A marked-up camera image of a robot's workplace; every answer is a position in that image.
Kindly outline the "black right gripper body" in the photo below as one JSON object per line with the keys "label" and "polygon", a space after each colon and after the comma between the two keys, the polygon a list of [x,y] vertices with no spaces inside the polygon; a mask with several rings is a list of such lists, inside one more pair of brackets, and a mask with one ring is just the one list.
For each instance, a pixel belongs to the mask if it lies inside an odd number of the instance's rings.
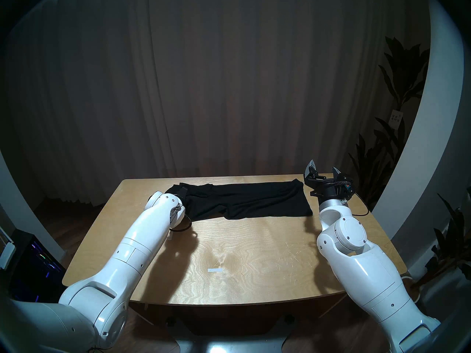
{"label": "black right gripper body", "polygon": [[349,201],[355,194],[353,179],[347,174],[338,174],[334,178],[307,176],[305,185],[312,189],[310,196],[317,197],[318,201]]}

